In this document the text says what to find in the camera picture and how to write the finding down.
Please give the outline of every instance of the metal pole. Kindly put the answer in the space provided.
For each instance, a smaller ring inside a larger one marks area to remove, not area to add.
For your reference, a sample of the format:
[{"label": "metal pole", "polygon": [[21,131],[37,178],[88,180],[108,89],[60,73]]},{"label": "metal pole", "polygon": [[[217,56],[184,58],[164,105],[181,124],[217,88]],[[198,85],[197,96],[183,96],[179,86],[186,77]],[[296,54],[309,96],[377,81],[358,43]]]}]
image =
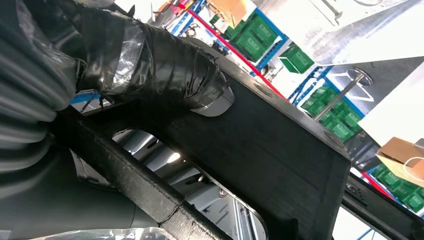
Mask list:
[{"label": "metal pole", "polygon": [[334,105],[336,105],[336,103],[338,102],[338,101],[340,101],[340,99],[342,99],[352,88],[354,88],[355,87],[355,85],[362,79],[364,77],[364,75],[362,74],[362,73],[358,73],[358,75],[355,77],[355,79],[354,80],[352,80],[344,89],[343,89],[343,91],[341,91],[340,92],[340,94],[339,95],[337,95],[337,97],[332,101],[332,102],[330,102],[325,108],[324,108],[324,110],[320,113],[320,114],[318,114],[315,118],[314,118],[314,120],[315,121],[319,121],[319,120],[321,120],[322,118],[323,118],[323,116],[326,114],[326,113],[328,113],[333,107],[334,107]]}]

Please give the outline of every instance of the green storage bin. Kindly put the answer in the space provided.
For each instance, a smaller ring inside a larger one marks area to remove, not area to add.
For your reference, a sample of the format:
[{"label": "green storage bin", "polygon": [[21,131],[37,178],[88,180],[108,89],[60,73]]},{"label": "green storage bin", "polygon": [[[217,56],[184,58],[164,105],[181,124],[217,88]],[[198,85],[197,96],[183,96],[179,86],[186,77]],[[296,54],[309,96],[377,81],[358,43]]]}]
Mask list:
[{"label": "green storage bin", "polygon": [[305,73],[314,64],[296,44],[291,45],[278,58],[290,72],[297,74]]},{"label": "green storage bin", "polygon": [[424,198],[424,188],[423,187],[418,187],[416,190],[416,193],[419,194],[422,198]]},{"label": "green storage bin", "polygon": [[353,132],[339,119],[334,120],[334,124],[330,126],[330,130],[343,142],[347,141],[354,135]]},{"label": "green storage bin", "polygon": [[223,33],[224,37],[228,40],[234,40],[242,31],[243,28],[246,26],[246,22],[245,21],[241,21],[239,24],[237,24],[237,26],[234,28],[232,27],[227,27],[225,32]]},{"label": "green storage bin", "polygon": [[317,100],[315,104],[308,109],[308,113],[310,113],[312,117],[315,117],[316,115],[321,113],[325,108],[326,106],[321,101]]},{"label": "green storage bin", "polygon": [[303,109],[305,109],[305,110],[308,110],[312,105],[314,105],[315,100],[316,99],[314,99],[314,98],[309,98],[300,107],[303,108]]},{"label": "green storage bin", "polygon": [[329,86],[321,86],[317,90],[315,90],[310,97],[320,99],[323,97],[323,95],[326,93],[328,89],[330,89]]},{"label": "green storage bin", "polygon": [[324,114],[324,116],[322,116],[321,120],[319,120],[319,123],[327,127],[333,124],[335,118],[336,116],[331,111],[328,111],[326,114]]},{"label": "green storage bin", "polygon": [[216,22],[218,22],[218,20],[220,19],[220,17],[218,15],[214,15],[212,17],[212,19],[209,21],[210,24],[214,25]]},{"label": "green storage bin", "polygon": [[402,202],[416,213],[424,207],[424,199],[417,193],[409,195]]},{"label": "green storage bin", "polygon": [[317,114],[321,113],[326,105],[317,98],[309,98],[304,104],[301,106],[305,109],[312,117],[315,117]]},{"label": "green storage bin", "polygon": [[249,31],[253,34],[265,49],[271,47],[277,39],[277,34],[260,16],[255,16],[251,21],[249,21],[245,31]]},{"label": "green storage bin", "polygon": [[386,186],[393,195],[395,195],[398,199],[405,199],[418,188],[417,185],[412,184],[408,181],[400,179],[400,184],[395,184],[392,186]]},{"label": "green storage bin", "polygon": [[393,186],[396,183],[400,183],[401,179],[399,177],[395,176],[391,171],[389,171],[388,174],[381,177],[379,180],[385,186],[390,187],[390,186]]},{"label": "green storage bin", "polygon": [[389,172],[389,169],[384,164],[378,165],[375,170],[371,173],[375,178],[380,179],[380,177],[386,175]]},{"label": "green storage bin", "polygon": [[331,111],[334,114],[339,114],[341,112],[343,112],[344,110],[348,109],[349,106],[346,104],[346,102],[341,99],[340,101],[336,102],[335,105],[332,107]]},{"label": "green storage bin", "polygon": [[262,46],[261,42],[249,31],[243,31],[233,41],[234,46],[248,60],[257,62],[267,50]]},{"label": "green storage bin", "polygon": [[329,88],[327,91],[325,91],[324,95],[322,96],[322,101],[325,104],[331,103],[334,99],[337,98],[337,93],[332,89]]},{"label": "green storage bin", "polygon": [[361,120],[362,118],[354,113],[354,112],[349,112],[346,116],[344,116],[343,120],[344,123],[349,126],[351,129],[355,129],[358,127],[358,122]]}]

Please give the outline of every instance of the black tape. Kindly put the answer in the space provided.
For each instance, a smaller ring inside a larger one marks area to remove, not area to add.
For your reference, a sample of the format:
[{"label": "black tape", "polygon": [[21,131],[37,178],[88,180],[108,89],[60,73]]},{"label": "black tape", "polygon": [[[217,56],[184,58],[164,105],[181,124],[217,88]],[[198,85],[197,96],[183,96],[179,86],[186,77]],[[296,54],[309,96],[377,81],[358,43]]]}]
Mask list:
[{"label": "black tape", "polygon": [[164,29],[86,8],[82,35],[87,69],[79,89],[197,109],[228,87],[212,56]]}]

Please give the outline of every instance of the cardboard box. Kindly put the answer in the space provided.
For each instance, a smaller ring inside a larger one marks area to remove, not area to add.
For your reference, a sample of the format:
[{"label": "cardboard box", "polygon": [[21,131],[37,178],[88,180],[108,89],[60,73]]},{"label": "cardboard box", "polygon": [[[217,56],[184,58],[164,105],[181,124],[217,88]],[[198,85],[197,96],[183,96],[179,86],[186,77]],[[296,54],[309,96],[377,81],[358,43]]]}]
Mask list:
[{"label": "cardboard box", "polygon": [[376,156],[385,164],[393,174],[399,178],[405,179],[418,186],[424,187],[424,160],[413,159],[406,165],[404,164],[414,157],[424,158],[424,155],[414,147],[414,144],[393,137],[384,146],[382,146]]},{"label": "cardboard box", "polygon": [[233,29],[248,12],[245,0],[207,0],[209,8]]}]

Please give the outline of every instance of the plastic bag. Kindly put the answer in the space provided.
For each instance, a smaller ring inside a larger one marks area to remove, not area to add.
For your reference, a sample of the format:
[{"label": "plastic bag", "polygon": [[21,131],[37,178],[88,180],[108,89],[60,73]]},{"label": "plastic bag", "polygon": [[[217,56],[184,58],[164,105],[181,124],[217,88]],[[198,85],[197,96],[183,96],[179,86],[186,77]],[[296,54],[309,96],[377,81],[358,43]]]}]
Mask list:
[{"label": "plastic bag", "polygon": [[77,230],[33,240],[175,240],[162,228],[94,229]]},{"label": "plastic bag", "polygon": [[[16,13],[23,35],[32,46],[32,50],[37,53],[39,59],[49,67],[49,71],[55,76],[54,79],[57,83],[66,91],[66,101],[69,104],[75,95],[76,61],[51,44],[22,0],[16,1]],[[62,110],[68,104],[55,110]]]},{"label": "plastic bag", "polygon": [[198,109],[229,87],[212,56],[164,29],[85,8],[82,35],[88,66],[79,89]]}]

